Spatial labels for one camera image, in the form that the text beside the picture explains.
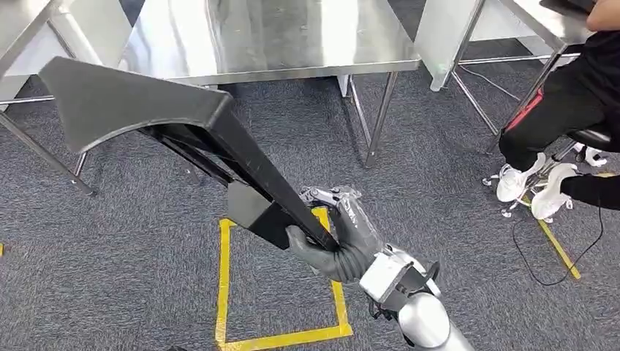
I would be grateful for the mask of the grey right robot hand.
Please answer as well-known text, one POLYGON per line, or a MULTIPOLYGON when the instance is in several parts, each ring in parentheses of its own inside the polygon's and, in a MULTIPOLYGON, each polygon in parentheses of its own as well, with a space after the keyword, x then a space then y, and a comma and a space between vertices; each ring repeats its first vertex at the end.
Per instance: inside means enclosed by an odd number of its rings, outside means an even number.
POLYGON ((325 250, 307 240, 295 225, 286 228, 290 250, 313 269, 335 282, 351 283, 361 279, 384 247, 384 241, 362 209, 361 193, 350 186, 331 189, 310 186, 300 197, 309 205, 326 205, 334 227, 338 246, 325 250))

